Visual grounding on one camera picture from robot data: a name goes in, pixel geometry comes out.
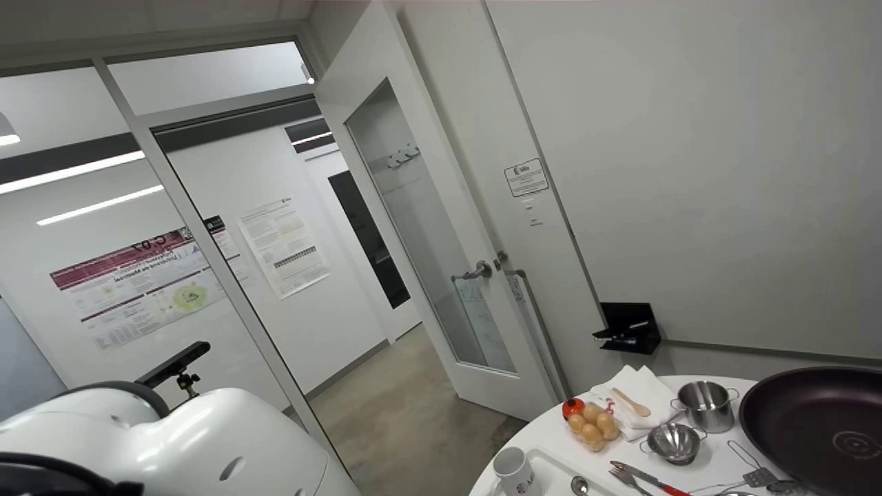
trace stainless steel bowl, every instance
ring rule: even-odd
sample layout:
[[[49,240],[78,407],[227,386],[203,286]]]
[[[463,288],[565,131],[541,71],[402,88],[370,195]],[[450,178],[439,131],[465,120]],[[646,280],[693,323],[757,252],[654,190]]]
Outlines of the stainless steel bowl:
[[[647,447],[671,465],[689,465],[698,456],[700,434],[689,423],[658,423],[647,434]]]

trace tiled floor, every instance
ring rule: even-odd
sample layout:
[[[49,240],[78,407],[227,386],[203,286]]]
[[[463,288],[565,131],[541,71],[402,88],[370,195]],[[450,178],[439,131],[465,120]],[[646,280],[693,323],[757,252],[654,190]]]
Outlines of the tiled floor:
[[[525,423],[453,394],[416,328],[312,397],[363,496],[463,496]]]

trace glass door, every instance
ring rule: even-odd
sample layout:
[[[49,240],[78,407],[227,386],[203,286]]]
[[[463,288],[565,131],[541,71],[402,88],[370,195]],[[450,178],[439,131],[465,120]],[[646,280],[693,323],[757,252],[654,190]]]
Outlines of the glass door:
[[[427,332],[469,401],[533,418],[558,401],[394,13],[372,2],[316,86],[367,203],[423,294]]]

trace black pan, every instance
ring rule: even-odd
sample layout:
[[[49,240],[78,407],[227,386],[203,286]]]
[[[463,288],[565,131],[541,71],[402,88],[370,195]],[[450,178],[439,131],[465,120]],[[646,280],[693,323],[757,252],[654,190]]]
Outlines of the black pan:
[[[740,421],[822,496],[882,496],[882,372],[793,368],[752,386]]]

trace ceiling light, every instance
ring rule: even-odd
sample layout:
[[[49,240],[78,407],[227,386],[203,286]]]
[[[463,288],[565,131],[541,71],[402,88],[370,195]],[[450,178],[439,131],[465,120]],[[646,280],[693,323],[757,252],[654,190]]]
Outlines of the ceiling light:
[[[11,120],[0,112],[0,145],[23,142]]]
[[[117,155],[117,157],[106,157],[106,159],[96,159],[96,163],[84,163],[84,166],[75,166],[75,167],[62,167],[62,171],[27,177],[27,178],[5,181],[5,185],[0,185],[0,195],[13,193],[13,190],[38,188],[38,185],[48,185],[48,181],[62,181],[62,178],[71,178],[71,177],[117,167],[117,166],[136,163],[136,159],[144,159],[144,150]]]
[[[64,211],[64,214],[52,214],[52,217],[45,217],[45,221],[35,221],[35,225],[52,225],[52,222],[64,222],[64,221],[71,221],[71,217],[84,217],[84,214],[90,214],[90,211],[100,211],[100,208],[110,208],[117,203],[128,203],[128,201],[136,201],[136,197],[144,197],[144,195],[154,195],[159,193],[163,188],[154,185],[154,188],[147,188],[147,190],[136,190],[136,193],[128,193],[128,195],[117,195],[117,197],[108,197],[108,201],[100,201],[100,203],[89,203],[84,208],[71,208],[71,211]]]

